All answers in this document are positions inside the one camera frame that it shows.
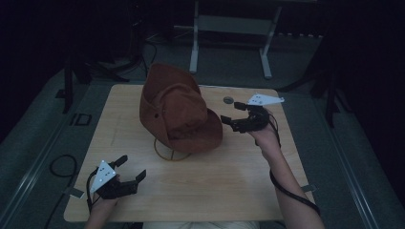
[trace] person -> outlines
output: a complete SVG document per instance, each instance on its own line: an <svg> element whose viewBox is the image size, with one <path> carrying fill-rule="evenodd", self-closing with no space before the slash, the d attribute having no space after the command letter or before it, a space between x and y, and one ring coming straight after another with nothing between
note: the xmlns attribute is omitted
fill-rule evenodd
<svg viewBox="0 0 405 229"><path fill-rule="evenodd" d="M278 183L289 190L296 196L304 199L308 199L305 193L302 191L297 179L293 175L286 159L283 156L277 130L274 129L274 125L267 124L267 126L260 131L249 133L256 140L262 151L262 155L268 162L271 168L271 173L274 175ZM278 188L276 189L277 200L281 209L281 213L284 218L285 225L288 229L323 229L325 225L318 215L318 213L307 206L306 204L297 201L294 198L287 196ZM117 204L117 199L100 199L97 201L93 207L92 213L89 216L89 220L86 224L86 229L97 229L101 228L103 223L107 220L109 215L113 212L115 205ZM172 226L164 227L162 224L164 222L156 222L155 226L159 228L174 228ZM217 225L217 223L204 223L198 227L193 227L192 222L179 223L176 222L177 228L259 228L259 223L254 222L236 222L236 224L231 222L226 222L223 225ZM144 228L156 228L153 225L144 224Z"/></svg>

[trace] hat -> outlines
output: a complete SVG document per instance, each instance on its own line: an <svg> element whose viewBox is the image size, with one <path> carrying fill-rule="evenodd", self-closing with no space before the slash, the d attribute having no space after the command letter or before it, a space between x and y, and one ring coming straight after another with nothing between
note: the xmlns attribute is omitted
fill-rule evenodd
<svg viewBox="0 0 405 229"><path fill-rule="evenodd" d="M222 122L206 107L193 75L173 66L150 67L139 118L158 141L177 152L210 151L223 140Z"/></svg>

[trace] wooden table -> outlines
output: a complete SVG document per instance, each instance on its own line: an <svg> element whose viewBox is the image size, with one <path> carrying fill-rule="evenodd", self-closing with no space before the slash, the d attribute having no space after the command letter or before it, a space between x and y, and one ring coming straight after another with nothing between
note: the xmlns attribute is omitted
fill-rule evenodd
<svg viewBox="0 0 405 229"><path fill-rule="evenodd" d="M128 161L116 171L121 181L134 180L146 169L138 193L122 198L111 221L221 221L281 219L268 165L249 134L232 132L224 125L224 140L217 149L194 154L181 161L160 158L155 138L139 121L142 86L112 88L93 140L78 175L75 188L85 190L89 174L100 161ZM225 96L246 103L255 93L278 96L273 90L201 87L207 107L217 115L246 118L247 112L224 103ZM279 124L283 153L299 183L307 178L298 156L281 104L266 106ZM168 151L160 145L160 151ZM67 221L86 221L86 199L70 198Z"/></svg>

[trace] dark background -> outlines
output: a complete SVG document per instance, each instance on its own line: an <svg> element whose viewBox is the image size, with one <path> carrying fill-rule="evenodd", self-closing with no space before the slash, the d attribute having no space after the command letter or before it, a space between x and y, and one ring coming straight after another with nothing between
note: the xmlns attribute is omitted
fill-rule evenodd
<svg viewBox="0 0 405 229"><path fill-rule="evenodd" d="M267 17L261 2L249 4L257 7L255 16ZM127 54L134 22L154 25L170 38L173 25L193 24L194 11L193 1L186 0L8 0L0 4L0 140L44 84L63 69L74 49L96 61L112 62L114 56ZM206 10L241 13L246 7L244 1L235 1L231 7L228 1L212 4L217 5ZM273 6L267 7L273 12ZM404 4L392 0L286 4L277 27L277 32L297 37L324 36L308 74L317 69L337 73L338 88L345 93L403 204L404 13ZM328 80L323 81L327 87Z"/></svg>

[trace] gray floor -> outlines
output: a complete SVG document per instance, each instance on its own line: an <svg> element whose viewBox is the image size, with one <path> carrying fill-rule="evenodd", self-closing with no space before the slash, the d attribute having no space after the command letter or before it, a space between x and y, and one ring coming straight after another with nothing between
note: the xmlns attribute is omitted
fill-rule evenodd
<svg viewBox="0 0 405 229"><path fill-rule="evenodd" d="M189 34L168 43L159 36L149 39L156 48L155 61L188 69L191 54ZM320 39L275 37L268 55L273 78L263 78L257 47L218 43L202 38L199 67L195 74L201 85L280 88L299 79ZM153 59L155 48L145 46L144 57ZM132 84L145 79L142 66L121 73ZM63 87L63 72L53 77L35 99L22 120L0 146L2 183L0 206L2 228L44 228L68 178L55 177L49 166L58 156L71 155L78 168L101 115L111 87L116 84L95 74L91 85L75 83L75 104L62 114L63 100L54 95ZM340 104L334 114L335 128L324 118L325 98L309 95L311 84L280 93L288 124L309 182L316 185L316 203L327 228L404 228L404 209L381 171L367 138L355 116ZM74 114L92 115L89 126L70 125ZM60 174L70 174L73 161L64 157L54 164ZM82 223L63 219L68 198L61 199L49 228L82 228ZM106 228L127 228L109 223ZM262 222L262 228L281 228Z"/></svg>

